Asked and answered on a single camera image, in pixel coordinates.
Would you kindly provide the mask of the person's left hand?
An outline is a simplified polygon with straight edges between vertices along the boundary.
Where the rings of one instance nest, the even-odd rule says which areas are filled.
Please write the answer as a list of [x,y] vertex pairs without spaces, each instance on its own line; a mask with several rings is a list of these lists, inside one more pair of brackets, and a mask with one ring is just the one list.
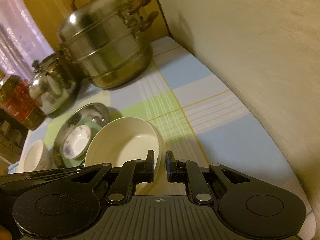
[[0,240],[12,240],[11,233],[3,226],[0,226]]

